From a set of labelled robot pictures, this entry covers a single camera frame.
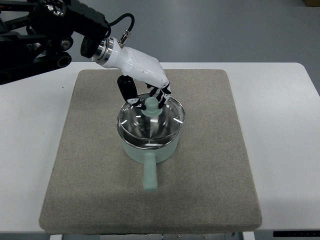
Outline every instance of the gray floor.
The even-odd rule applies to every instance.
[[[160,62],[297,62],[304,65],[320,93],[320,7],[307,7],[303,0],[80,1],[103,13],[109,22],[132,13],[135,25],[127,46]],[[11,17],[5,14],[1,14],[3,20]],[[111,35],[119,38],[128,25],[129,20],[123,20]],[[91,61],[80,55],[82,36],[74,33],[72,37],[73,61]],[[258,240],[272,238],[272,231],[256,234]],[[47,240],[49,236],[0,234],[4,239]],[[99,236],[63,239],[97,240]]]

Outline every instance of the mint green pot exterior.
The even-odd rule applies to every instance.
[[[126,154],[134,161],[144,164],[143,170],[143,189],[147,192],[155,192],[158,189],[157,167],[156,164],[168,159],[176,150],[179,140],[179,133],[175,139],[154,150],[139,149],[129,145],[121,139],[122,146]]]

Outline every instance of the saucepan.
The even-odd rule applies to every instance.
[[[156,164],[168,159],[176,150],[185,111],[173,97],[162,109],[158,109],[158,100],[149,93],[140,94],[139,98],[146,110],[125,103],[116,127],[126,154],[143,164],[143,189],[155,192],[158,189]]]

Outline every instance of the pot handle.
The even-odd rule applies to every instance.
[[[156,154],[146,152],[144,154],[143,189],[147,192],[155,192],[158,189]]]

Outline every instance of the pot lid knob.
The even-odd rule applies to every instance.
[[[155,97],[148,97],[145,102],[146,110],[141,110],[141,112],[147,117],[158,116],[162,113],[162,108],[159,109],[159,102]]]

